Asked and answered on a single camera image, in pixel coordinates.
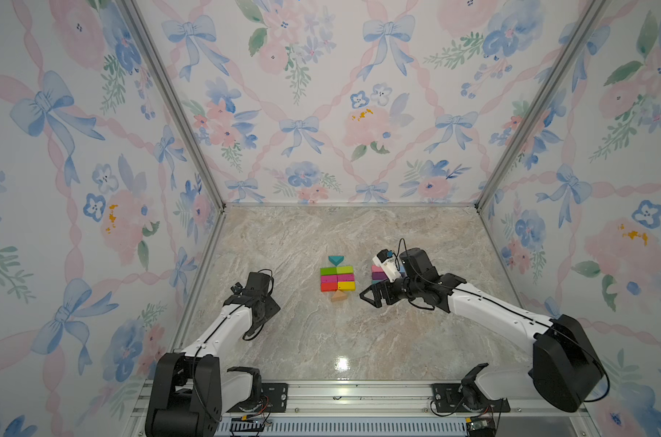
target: floral wallpaper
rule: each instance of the floral wallpaper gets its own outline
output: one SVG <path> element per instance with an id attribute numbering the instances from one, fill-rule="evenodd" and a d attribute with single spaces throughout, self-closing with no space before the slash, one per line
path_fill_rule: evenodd
<path id="1" fill-rule="evenodd" d="M 215 222 L 116 5 L 0 2 L 0 436 L 119 436 Z"/>
<path id="2" fill-rule="evenodd" d="M 602 435 L 661 436 L 661 0 L 608 6 L 483 214 L 524 306 L 595 345 Z"/>
<path id="3" fill-rule="evenodd" d="M 479 197 L 587 0 L 137 3 L 225 201 L 444 204 Z"/>

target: wire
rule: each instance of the wire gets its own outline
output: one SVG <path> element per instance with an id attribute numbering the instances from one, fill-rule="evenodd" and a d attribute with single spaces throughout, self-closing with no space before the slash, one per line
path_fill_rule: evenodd
<path id="1" fill-rule="evenodd" d="M 463 402 L 464 402 L 464 398 L 462 397 L 461 400 L 459 401 L 459 403 L 457 404 L 457 406 L 454 407 L 454 409 L 452 410 L 451 413 L 449 413 L 449 414 L 439 414 L 439 413 L 436 413 L 436 412 L 432 409 L 432 404 L 435 403 L 435 400 L 432 399 L 432 400 L 430 401 L 430 411 L 432 412 L 432 414 L 434 414 L 434 415 L 436 415 L 436 416 L 438 416 L 438 417 L 449 417 L 449 416 L 451 416 L 451 415 L 453 415 L 454 413 L 457 412 L 457 410 L 459 409 L 459 407 L 461 407 L 461 404 L 462 404 Z"/>
<path id="2" fill-rule="evenodd" d="M 407 251 L 408 251 L 408 246 L 406 246 L 406 240 L 405 240 L 405 239 L 400 239 L 400 240 L 398 240 L 398 250 L 399 250 L 399 251 L 401 250 L 401 241 L 403 241 L 403 247 L 406 249 L 406 252 L 407 252 Z M 512 309 L 506 307 L 505 305 L 501 305 L 500 303 L 498 303 L 498 302 L 496 302 L 496 301 L 494 301 L 494 300 L 492 300 L 492 299 L 489 299 L 488 297 L 483 296 L 482 294 L 478 294 L 478 293 L 470 292 L 469 290 L 464 290 L 464 289 L 461 289 L 461 288 L 458 288 L 458 287 L 448 287 L 448 286 L 446 286 L 446 285 L 442 285 L 442 284 L 438 284 L 438 283 L 433 283 L 432 281 L 425 279 L 425 277 L 423 277 L 423 276 L 418 272 L 418 270 L 415 268 L 415 266 L 413 266 L 413 261 L 411 261 L 411 258 L 410 258 L 410 257 L 407 257 L 407 256 L 406 256 L 406 258 L 408 259 L 408 262 L 411 264 L 411 268 L 413 268 L 413 271 L 415 271 L 416 275 L 418 275 L 418 276 L 419 276 L 422 280 L 424 280 L 426 283 L 430 283 L 430 284 L 433 284 L 433 285 L 437 285 L 438 287 L 447 288 L 447 289 L 450 289 L 450 290 L 457 290 L 457 291 L 460 291 L 460 292 L 469 293 L 469 294 L 472 294 L 472 295 L 477 296 L 477 297 L 479 297 L 479 298 L 485 299 L 486 301 L 489 301 L 489 302 L 491 302 L 491 303 L 494 303 L 495 305 L 497 305 L 497 306 L 503 308 L 504 310 L 508 310 L 508 311 L 512 312 L 513 314 L 517 314 L 518 316 L 520 316 L 520 317 L 522 317 L 522 318 L 525 318 L 525 319 L 529 320 L 530 322 L 540 324 L 541 326 L 543 326 L 543 327 L 545 327 L 545 328 L 547 328 L 547 329 L 551 329 L 551 330 L 554 331 L 556 334 L 559 334 L 559 335 L 565 337 L 566 339 L 568 339 L 568 341 L 570 341 L 570 342 L 573 343 L 574 345 L 578 346 L 578 347 L 580 348 L 580 350 L 582 350 L 583 352 L 585 352 L 586 354 L 588 354 L 588 356 L 589 356 L 590 358 L 593 359 L 593 365 L 597 368 L 597 370 L 598 370 L 601 374 L 603 374 L 603 375 L 605 376 L 605 379 L 606 379 L 606 382 L 607 382 L 607 390 L 605 390 L 605 394 L 603 394 L 601 397 L 598 397 L 598 398 L 595 398 L 595 399 L 592 399 L 592 400 L 589 400 L 589 401 L 585 401 L 585 400 L 583 400 L 583 402 L 585 402 L 585 403 L 593 403 L 593 402 L 601 401 L 602 399 L 606 398 L 607 395 L 609 395 L 610 381 L 609 381 L 609 375 L 607 375 L 607 371 L 605 370 L 605 367 L 602 365 L 602 363 L 599 362 L 599 360 L 595 357 L 594 354 L 588 352 L 588 350 L 587 350 L 585 347 L 583 347 L 582 345 L 580 345 L 580 343 L 578 343 L 577 341 L 575 341 L 573 338 L 570 338 L 568 335 L 563 334 L 561 331 L 557 330 L 557 329 L 554 328 L 554 327 L 550 327 L 550 326 L 548 326 L 548 325 L 546 325 L 546 324 L 544 324 L 544 323 L 541 323 L 539 320 L 535 320 L 535 319 L 532 319 L 532 318 L 530 318 L 530 317 L 527 317 L 526 315 L 524 315 L 524 314 L 522 314 L 522 313 L 520 313 L 520 312 L 517 312 L 517 311 L 515 311 L 515 310 L 512 310 Z"/>

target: triangle block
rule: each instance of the triangle block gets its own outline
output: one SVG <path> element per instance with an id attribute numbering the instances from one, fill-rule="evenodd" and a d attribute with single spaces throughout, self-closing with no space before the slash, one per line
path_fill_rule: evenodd
<path id="1" fill-rule="evenodd" d="M 328 261 L 332 262 L 334 266 L 340 264 L 345 257 L 328 257 Z"/>

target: blue bow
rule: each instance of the blue bow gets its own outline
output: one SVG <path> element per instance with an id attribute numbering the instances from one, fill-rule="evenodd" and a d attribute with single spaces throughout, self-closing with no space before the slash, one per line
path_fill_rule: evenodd
<path id="1" fill-rule="evenodd" d="M 68 322 L 68 319 L 105 314 L 119 306 L 118 303 L 109 303 L 110 292 L 88 308 L 79 310 L 78 308 L 90 298 L 92 293 L 90 286 L 84 280 L 79 278 L 71 280 L 63 293 L 63 306 L 56 311 L 53 320 L 39 329 L 39 333 L 32 343 L 32 351 L 42 355 L 48 355 L 55 351 L 61 342 L 63 329 L 65 328 L 68 334 L 71 334 L 83 344 L 83 349 L 78 356 L 78 374 L 82 375 L 85 365 L 93 363 L 88 354 L 88 348 L 85 346 L 88 343 L 88 337 L 90 337 L 90 330 L 88 325 L 82 322 Z"/>
<path id="2" fill-rule="evenodd" d="M 551 196 L 546 193 L 536 193 L 536 201 L 540 202 L 547 198 L 550 198 L 552 201 L 557 201 L 564 194 L 566 197 L 563 198 L 563 203 L 561 204 L 561 211 L 558 214 L 558 227 L 561 227 L 563 220 L 566 219 L 571 223 L 571 193 L 573 193 L 573 200 L 580 205 L 585 201 L 592 193 L 593 187 L 587 182 L 581 182 L 573 174 L 573 169 L 568 164 L 562 164 L 561 167 L 556 171 L 556 178 L 563 182 Z"/>
<path id="3" fill-rule="evenodd" d="M 365 193 L 365 200 L 362 201 L 364 204 L 369 202 L 372 196 L 374 196 L 374 199 L 376 199 L 379 204 L 385 204 L 388 202 L 388 199 L 379 193 L 386 193 L 387 189 L 388 182 L 382 182 L 379 185 L 360 184 L 355 187 L 357 194 Z"/>
<path id="4" fill-rule="evenodd" d="M 260 196 L 258 193 L 254 192 L 254 189 L 257 189 L 257 180 L 249 178 L 246 180 L 227 180 L 224 182 L 226 187 L 229 189 L 238 188 L 238 198 L 234 200 L 238 204 L 241 200 L 246 198 L 246 193 L 250 197 L 254 198 L 257 202 L 262 203 L 265 196 Z"/>
<path id="5" fill-rule="evenodd" d="M 212 42 L 216 40 L 216 29 L 213 26 L 212 19 L 207 15 L 200 15 L 193 23 L 186 22 L 180 24 L 175 20 L 168 20 L 162 23 L 162 30 L 165 32 L 166 37 L 173 43 L 179 43 L 182 39 L 185 39 L 187 52 L 190 54 L 190 63 L 180 70 L 181 78 L 185 78 L 189 82 L 192 67 L 199 64 L 199 50 L 197 50 L 197 47 L 204 52 L 204 56 L 208 57 L 209 61 L 215 67 L 221 70 L 223 74 L 229 75 L 226 67 L 223 66 L 230 60 L 228 57 L 215 53 L 197 39 L 192 40 L 193 36 Z"/>
<path id="6" fill-rule="evenodd" d="M 93 130 L 97 121 L 96 118 L 74 117 L 58 109 L 73 106 L 74 100 L 65 82 L 63 82 L 63 79 L 55 71 L 47 71 L 44 74 L 42 84 L 43 90 L 39 91 L 34 99 L 22 99 L 15 103 L 15 106 L 10 111 L 10 117 L 20 129 L 31 136 L 39 136 L 44 131 L 44 119 L 48 121 L 48 126 L 51 127 L 51 130 L 61 140 L 66 152 L 68 152 L 68 158 L 63 166 L 63 178 L 65 179 L 66 186 L 70 187 L 71 180 L 80 183 L 78 173 L 75 171 L 75 165 L 73 165 L 72 156 L 75 151 L 73 135 L 50 112 L 53 111 L 56 116 L 61 118 L 69 126 L 74 127 L 91 138 L 104 140 L 105 137 Z"/>
<path id="7" fill-rule="evenodd" d="M 461 127 L 474 127 L 474 123 L 478 117 L 479 113 L 474 111 L 465 115 L 441 115 L 435 120 L 434 126 L 438 129 L 442 129 L 443 127 L 447 127 L 447 129 L 444 131 L 444 135 L 442 135 L 442 139 L 439 142 L 430 144 L 425 150 L 431 153 L 438 145 L 449 141 L 449 138 L 452 138 L 453 132 L 456 133 L 459 146 L 461 146 L 462 150 L 466 150 L 466 143 L 472 139 L 461 132 Z"/>
<path id="8" fill-rule="evenodd" d="M 195 259 L 192 258 L 188 263 L 187 261 L 187 252 L 185 248 L 180 248 L 177 252 L 177 262 L 175 263 L 175 269 L 170 275 L 170 286 L 175 288 L 177 287 L 178 282 L 182 282 L 183 294 L 185 296 L 185 302 L 187 300 L 187 276 L 185 275 L 186 271 L 192 271 L 197 268 L 195 266 Z"/>
<path id="9" fill-rule="evenodd" d="M 403 50 L 398 48 L 394 38 L 407 43 L 413 36 L 413 29 L 415 26 L 416 19 L 413 17 L 413 15 L 406 15 L 397 22 L 390 21 L 385 23 L 380 20 L 370 20 L 365 22 L 365 25 L 362 26 L 362 33 L 364 34 L 365 41 L 370 43 L 371 41 L 375 41 L 377 39 L 381 40 L 378 42 L 377 58 L 374 60 L 374 63 L 362 68 L 357 74 L 357 77 L 362 76 L 362 80 L 367 80 L 367 76 L 370 74 L 371 69 L 386 59 L 387 36 L 391 37 L 391 39 L 389 39 L 389 44 L 391 45 L 391 53 L 393 53 L 393 61 L 396 63 L 396 66 L 401 71 L 401 73 L 403 73 L 403 75 L 408 75 L 406 73 L 406 64 L 413 62 L 413 58 L 409 57 L 403 52 Z"/>
<path id="10" fill-rule="evenodd" d="M 308 145 L 310 145 L 318 153 L 320 153 L 319 147 L 325 144 L 308 135 L 309 132 L 318 132 L 318 117 L 311 116 L 306 118 L 304 121 L 301 121 L 300 119 L 296 121 L 292 119 L 283 119 L 279 122 L 279 128 L 282 130 L 282 132 L 294 132 L 294 145 L 287 147 L 282 152 L 282 154 L 285 154 L 287 157 L 291 156 L 291 152 L 295 147 L 299 147 L 301 145 L 301 135 L 306 138 Z"/>
<path id="11" fill-rule="evenodd" d="M 175 149 L 172 145 L 175 143 L 175 137 L 172 135 L 170 126 L 165 125 L 162 128 L 162 138 L 160 143 L 157 143 L 153 148 L 153 156 L 156 157 L 158 162 L 162 162 L 163 158 L 168 160 L 170 164 L 170 189 L 175 189 L 175 161 L 172 157 L 176 157 L 180 161 L 187 161 L 187 158 L 182 154 L 184 149 Z"/>

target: rectangular block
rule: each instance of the rectangular block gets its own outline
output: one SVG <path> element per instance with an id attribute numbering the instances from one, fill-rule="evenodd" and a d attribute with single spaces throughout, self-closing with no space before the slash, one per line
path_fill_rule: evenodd
<path id="1" fill-rule="evenodd" d="M 343 292 L 352 292 L 355 290 L 355 283 L 337 283 L 337 289 Z"/>
<path id="2" fill-rule="evenodd" d="M 353 283 L 355 282 L 355 275 L 348 273 L 346 275 L 337 275 L 337 282 L 339 283 Z"/>
<path id="3" fill-rule="evenodd" d="M 347 294 L 341 292 L 340 290 L 337 290 L 335 294 L 330 297 L 331 302 L 344 301 L 345 299 L 347 299 Z"/>
<path id="4" fill-rule="evenodd" d="M 337 283 L 321 283 L 321 292 L 334 292 L 337 291 Z"/>

